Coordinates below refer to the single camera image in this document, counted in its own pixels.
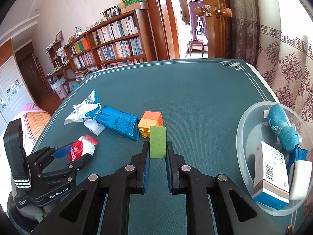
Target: toy building block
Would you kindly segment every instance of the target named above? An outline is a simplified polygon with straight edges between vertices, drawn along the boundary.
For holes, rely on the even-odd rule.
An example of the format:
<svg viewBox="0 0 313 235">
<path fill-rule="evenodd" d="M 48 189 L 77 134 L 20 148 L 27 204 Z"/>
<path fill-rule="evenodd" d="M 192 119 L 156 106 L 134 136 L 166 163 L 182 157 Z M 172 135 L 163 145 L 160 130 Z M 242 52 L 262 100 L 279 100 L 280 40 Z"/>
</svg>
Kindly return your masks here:
<svg viewBox="0 0 313 235">
<path fill-rule="evenodd" d="M 154 112 L 154 111 L 145 111 L 142 118 L 151 119 L 151 120 L 157 120 L 159 126 L 163 126 L 163 120 L 162 115 L 160 112 Z"/>
<path fill-rule="evenodd" d="M 150 127 L 150 158 L 165 158 L 166 128 L 164 126 Z"/>
<path fill-rule="evenodd" d="M 157 120 L 142 118 L 138 124 L 139 132 L 144 138 L 150 137 L 150 127 L 159 126 Z"/>
</svg>

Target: door knob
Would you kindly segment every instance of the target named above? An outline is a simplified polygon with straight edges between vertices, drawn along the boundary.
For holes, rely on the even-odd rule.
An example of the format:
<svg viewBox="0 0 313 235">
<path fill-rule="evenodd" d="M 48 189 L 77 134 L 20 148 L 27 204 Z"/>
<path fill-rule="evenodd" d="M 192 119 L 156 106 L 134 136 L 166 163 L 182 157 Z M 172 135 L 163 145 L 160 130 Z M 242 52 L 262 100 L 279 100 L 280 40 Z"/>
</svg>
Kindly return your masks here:
<svg viewBox="0 0 313 235">
<path fill-rule="evenodd" d="M 232 10 L 230 8 L 222 8 L 220 9 L 218 5 L 215 5 L 215 15 L 219 18 L 221 15 L 223 17 L 232 17 Z"/>
<path fill-rule="evenodd" d="M 195 8 L 195 14 L 199 17 L 205 16 L 205 10 L 202 7 Z"/>
</svg>

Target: red and white candy wrapper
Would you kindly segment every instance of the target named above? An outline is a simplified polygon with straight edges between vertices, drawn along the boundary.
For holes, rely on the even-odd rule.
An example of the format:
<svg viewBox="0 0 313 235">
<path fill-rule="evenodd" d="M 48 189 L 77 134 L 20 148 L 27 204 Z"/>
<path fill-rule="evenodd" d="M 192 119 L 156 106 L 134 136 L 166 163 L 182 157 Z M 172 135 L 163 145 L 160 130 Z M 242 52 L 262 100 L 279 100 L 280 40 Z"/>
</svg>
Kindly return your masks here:
<svg viewBox="0 0 313 235">
<path fill-rule="evenodd" d="M 70 154 L 68 155 L 69 160 L 72 162 L 85 154 L 93 155 L 94 146 L 97 144 L 98 142 L 93 137 L 85 134 L 85 136 L 80 137 L 73 143 Z"/>
</svg>

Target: green tablecloth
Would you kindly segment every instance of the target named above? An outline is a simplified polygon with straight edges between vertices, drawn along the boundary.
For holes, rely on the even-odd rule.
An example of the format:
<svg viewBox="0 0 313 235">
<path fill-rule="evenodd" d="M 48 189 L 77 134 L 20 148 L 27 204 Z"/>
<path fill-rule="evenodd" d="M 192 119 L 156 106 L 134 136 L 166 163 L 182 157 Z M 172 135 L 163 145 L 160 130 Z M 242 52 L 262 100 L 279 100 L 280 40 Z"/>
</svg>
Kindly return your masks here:
<svg viewBox="0 0 313 235">
<path fill-rule="evenodd" d="M 224 173 L 248 194 L 237 161 L 237 126 L 248 107 L 275 100 L 243 60 L 159 61 L 91 74 L 53 115 L 35 151 L 47 145 L 61 147 L 91 134 L 83 123 L 63 123 L 72 106 L 94 88 L 103 106 L 138 117 L 145 110 L 161 112 L 167 140 L 187 164 L 211 176 Z M 79 171 L 78 183 L 92 173 L 114 173 L 141 152 L 144 141 L 133 141 L 110 129 L 95 138 L 99 144 L 92 163 Z M 64 157 L 46 170 L 63 168 L 66 163 L 68 158 Z M 271 218 L 282 230 L 291 220 L 290 215 Z M 130 196 L 129 235 L 133 234 L 186 234 L 185 196 L 169 193 L 164 159 L 151 159 L 147 193 Z"/>
</svg>

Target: metal rivet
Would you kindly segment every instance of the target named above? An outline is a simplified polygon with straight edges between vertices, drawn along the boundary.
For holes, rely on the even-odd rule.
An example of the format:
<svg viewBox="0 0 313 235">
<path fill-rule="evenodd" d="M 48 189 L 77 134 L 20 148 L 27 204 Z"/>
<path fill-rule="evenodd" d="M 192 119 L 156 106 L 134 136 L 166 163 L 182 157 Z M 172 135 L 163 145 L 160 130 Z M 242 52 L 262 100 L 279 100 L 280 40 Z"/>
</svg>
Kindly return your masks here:
<svg viewBox="0 0 313 235">
<path fill-rule="evenodd" d="M 89 179 L 90 181 L 96 181 L 97 178 L 98 178 L 98 175 L 97 175 L 97 174 L 91 174 L 91 175 L 89 175 L 89 177 L 88 177 L 88 179 Z"/>
<path fill-rule="evenodd" d="M 125 170 L 127 170 L 127 171 L 133 171 L 135 169 L 135 166 L 134 165 L 131 165 L 131 164 L 128 164 L 128 165 L 126 165 L 126 167 L 125 167 Z"/>
<path fill-rule="evenodd" d="M 224 175 L 224 174 L 218 175 L 217 178 L 218 178 L 220 181 L 226 181 L 226 180 L 227 180 L 227 176 Z"/>
<path fill-rule="evenodd" d="M 182 166 L 182 170 L 183 171 L 190 171 L 191 170 L 191 167 L 189 165 L 183 165 Z"/>
</svg>

